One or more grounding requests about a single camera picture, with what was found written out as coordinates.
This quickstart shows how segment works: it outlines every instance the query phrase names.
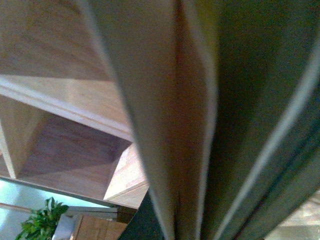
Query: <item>green plant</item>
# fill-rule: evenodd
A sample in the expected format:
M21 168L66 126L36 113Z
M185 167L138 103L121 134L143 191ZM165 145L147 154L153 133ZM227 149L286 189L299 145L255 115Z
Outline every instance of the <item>green plant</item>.
M45 200L45 208L31 210L31 216L21 223L22 232L15 240L51 240L60 216L68 210L67 205L53 197Z

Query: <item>wooden shelf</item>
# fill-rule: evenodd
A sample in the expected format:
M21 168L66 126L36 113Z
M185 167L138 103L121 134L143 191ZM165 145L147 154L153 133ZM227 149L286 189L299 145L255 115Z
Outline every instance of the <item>wooden shelf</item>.
M149 185L142 161L134 144L123 151L104 200L130 208L139 208Z
M130 144L52 115L18 179L102 200L121 153Z
M0 75L0 95L132 140L114 82Z

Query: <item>wooden surface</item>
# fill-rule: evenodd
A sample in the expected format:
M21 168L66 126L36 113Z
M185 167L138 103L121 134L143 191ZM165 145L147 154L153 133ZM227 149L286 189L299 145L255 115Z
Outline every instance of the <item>wooden surface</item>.
M53 115L19 180L102 200L119 152L131 143Z
M136 146L132 144L122 153L104 199L138 208L147 190L142 162Z
M10 177L9 171L7 168L7 165L5 163L4 156L2 155L1 149L0 149L0 175L3 177Z
M16 178L45 124L48 114L0 95L0 143L11 178Z
M149 189L149 185L144 184L132 190L128 190L123 194L108 198L107 201L109 203L114 203L121 206L138 209L148 189Z
M117 87L111 81L0 75L0 94L132 140Z
M19 42L34 21L43 14L49 1L7 0L1 2L0 14L0 56L5 57L10 48Z
M117 240L127 224L83 216L75 240Z
M41 11L32 4L41 5ZM17 30L18 41L11 39L16 35L12 33L14 30L1 32L13 44L5 44L5 51L0 55L0 74L110 80L92 48L83 16L73 0L36 0L15 5L21 7L13 7L4 18L6 21L0 21L1 27L25 26ZM25 24L15 23L16 19Z

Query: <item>white wall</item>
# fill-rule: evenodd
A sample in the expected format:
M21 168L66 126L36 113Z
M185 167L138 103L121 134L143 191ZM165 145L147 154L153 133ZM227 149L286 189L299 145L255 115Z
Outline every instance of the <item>white wall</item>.
M102 207L74 197L0 180L0 203L29 209L40 209L45 206L45 200L50 197L54 197L56 201L63 202L68 206ZM20 223L24 222L28 217L29 215L25 213L0 208L0 240L15 240L21 231Z

